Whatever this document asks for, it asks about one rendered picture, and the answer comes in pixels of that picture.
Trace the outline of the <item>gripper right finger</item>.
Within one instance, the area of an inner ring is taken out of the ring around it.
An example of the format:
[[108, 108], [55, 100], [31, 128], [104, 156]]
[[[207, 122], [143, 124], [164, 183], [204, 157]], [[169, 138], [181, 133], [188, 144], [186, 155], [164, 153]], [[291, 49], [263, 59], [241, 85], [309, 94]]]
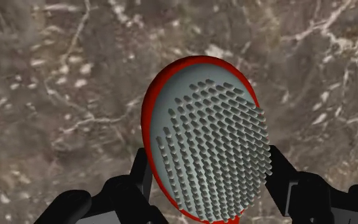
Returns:
[[358, 184], [337, 190], [318, 174], [297, 171], [276, 146], [270, 153], [265, 186], [282, 216], [292, 224], [358, 224]]

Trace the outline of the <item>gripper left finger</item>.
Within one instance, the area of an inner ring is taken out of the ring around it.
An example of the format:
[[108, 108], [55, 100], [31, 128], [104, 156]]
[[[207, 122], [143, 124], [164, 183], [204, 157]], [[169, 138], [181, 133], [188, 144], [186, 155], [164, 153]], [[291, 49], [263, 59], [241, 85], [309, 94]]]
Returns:
[[109, 178], [101, 191], [68, 190], [58, 195], [34, 224], [169, 224], [149, 203], [153, 175], [144, 148], [129, 174]]

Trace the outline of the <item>red hairbrush with grey bristles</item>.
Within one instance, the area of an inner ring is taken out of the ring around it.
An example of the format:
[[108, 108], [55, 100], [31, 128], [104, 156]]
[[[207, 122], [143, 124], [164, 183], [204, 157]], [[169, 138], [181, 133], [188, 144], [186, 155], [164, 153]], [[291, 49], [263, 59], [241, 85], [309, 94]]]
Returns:
[[246, 77], [222, 59], [164, 67], [144, 96], [141, 129], [161, 191], [204, 224], [238, 224], [272, 174], [264, 112]]

